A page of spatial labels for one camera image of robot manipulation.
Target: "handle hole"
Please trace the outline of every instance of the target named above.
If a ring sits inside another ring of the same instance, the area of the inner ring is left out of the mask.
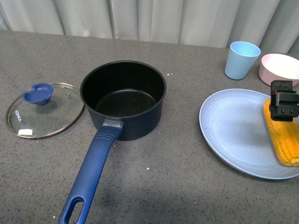
[[[83,202],[77,202],[75,204],[74,210],[71,214],[69,224],[75,224],[78,221],[79,215],[80,215],[82,207],[83,207],[83,204],[84,204]]]
[[[66,217],[68,224],[76,224],[77,223],[80,213],[81,213],[81,210],[83,208],[83,205],[84,205],[84,201],[81,198],[77,198],[73,201],[73,203],[71,204],[71,207],[67,213],[67,217]]]

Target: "saucepan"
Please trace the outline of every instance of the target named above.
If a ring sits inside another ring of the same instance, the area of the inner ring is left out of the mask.
[[[83,203],[77,224],[86,221],[113,142],[145,136],[158,124],[166,94],[163,75],[135,61],[104,64],[90,72],[80,87],[81,99],[98,129],[65,202],[59,224],[68,224],[77,203]]]

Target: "corn on the cob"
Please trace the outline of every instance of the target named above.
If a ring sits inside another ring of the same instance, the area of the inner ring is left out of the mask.
[[[293,122],[273,121],[269,111],[271,99],[267,99],[263,105],[273,146],[278,159],[288,167],[299,166],[299,127],[295,120]]]

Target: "white curtain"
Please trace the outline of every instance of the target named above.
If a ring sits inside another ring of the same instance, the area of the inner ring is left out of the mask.
[[[0,29],[299,54],[299,0],[0,0]]]

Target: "plastic cup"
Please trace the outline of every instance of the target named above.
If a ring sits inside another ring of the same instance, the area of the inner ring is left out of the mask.
[[[261,50],[256,45],[237,41],[230,45],[228,59],[225,66],[225,75],[231,79],[243,79],[257,57],[261,54]]]

